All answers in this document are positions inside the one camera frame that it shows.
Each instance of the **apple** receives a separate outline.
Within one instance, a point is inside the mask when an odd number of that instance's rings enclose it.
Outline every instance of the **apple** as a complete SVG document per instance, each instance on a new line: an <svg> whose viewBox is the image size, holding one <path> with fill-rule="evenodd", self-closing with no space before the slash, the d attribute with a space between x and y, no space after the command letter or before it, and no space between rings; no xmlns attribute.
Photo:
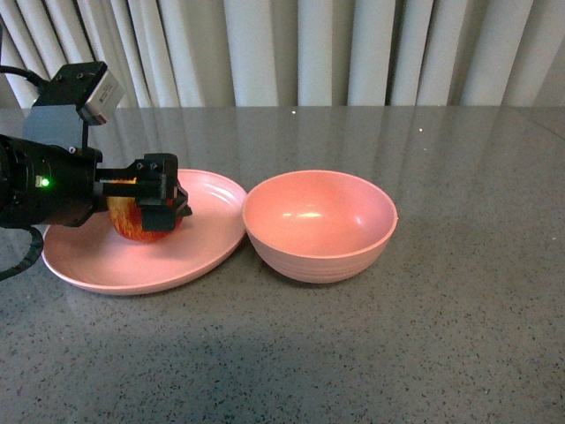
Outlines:
<svg viewBox="0 0 565 424"><path fill-rule="evenodd" d="M135 184L135 180L112 181L121 184ZM152 242L168 236L173 231L144 231L141 226L141 208L133 197L108 197L109 220L117 233L126 239L140 242ZM183 220L177 219L176 228Z"/></svg>

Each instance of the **pink bowl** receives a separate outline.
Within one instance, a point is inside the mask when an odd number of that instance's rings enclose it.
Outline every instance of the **pink bowl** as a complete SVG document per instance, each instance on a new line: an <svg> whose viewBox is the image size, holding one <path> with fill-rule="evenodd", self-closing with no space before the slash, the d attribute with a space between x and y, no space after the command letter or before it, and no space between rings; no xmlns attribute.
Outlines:
<svg viewBox="0 0 565 424"><path fill-rule="evenodd" d="M307 283L335 283L368 268L398 220L395 204L379 187L331 170L264 181L247 195L243 217L259 256Z"/></svg>

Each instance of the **pink plate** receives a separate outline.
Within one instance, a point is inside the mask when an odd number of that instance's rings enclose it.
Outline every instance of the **pink plate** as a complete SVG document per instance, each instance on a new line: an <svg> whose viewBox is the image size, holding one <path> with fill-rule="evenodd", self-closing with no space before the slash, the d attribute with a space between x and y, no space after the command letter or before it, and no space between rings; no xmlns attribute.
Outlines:
<svg viewBox="0 0 565 424"><path fill-rule="evenodd" d="M245 190L203 170L180 170L193 215L154 243L127 240L108 213L78 228L50 226L43 260L64 281L91 292L128 295L159 292L206 274L224 261L245 235Z"/></svg>

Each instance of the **white curtain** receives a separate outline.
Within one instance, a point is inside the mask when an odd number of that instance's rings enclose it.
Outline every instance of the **white curtain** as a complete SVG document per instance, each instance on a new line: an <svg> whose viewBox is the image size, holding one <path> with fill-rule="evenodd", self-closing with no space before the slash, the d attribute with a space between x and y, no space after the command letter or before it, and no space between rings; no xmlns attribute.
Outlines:
<svg viewBox="0 0 565 424"><path fill-rule="evenodd" d="M123 107L565 106L563 0L0 0L2 64L103 60ZM33 89L0 75L0 107Z"/></svg>

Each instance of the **black cable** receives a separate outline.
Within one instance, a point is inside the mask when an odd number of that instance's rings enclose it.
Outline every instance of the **black cable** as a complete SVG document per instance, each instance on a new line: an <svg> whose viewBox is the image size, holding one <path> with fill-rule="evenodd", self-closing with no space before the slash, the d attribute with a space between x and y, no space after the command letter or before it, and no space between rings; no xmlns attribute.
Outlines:
<svg viewBox="0 0 565 424"><path fill-rule="evenodd" d="M18 265L0 272L0 281L10 278L11 276L16 276L20 272L25 271L34 265L41 256L41 252L43 251L43 236L41 235L41 232L35 227L21 228L21 230L26 230L32 235L29 250L27 251L26 256L24 256L24 259L22 259Z"/></svg>
<svg viewBox="0 0 565 424"><path fill-rule="evenodd" d="M39 94L41 94L45 87L49 84L48 81L37 75L35 72L28 69L16 68L15 66L6 66L1 64L0 73L13 73L14 75L24 77L37 87L37 93Z"/></svg>

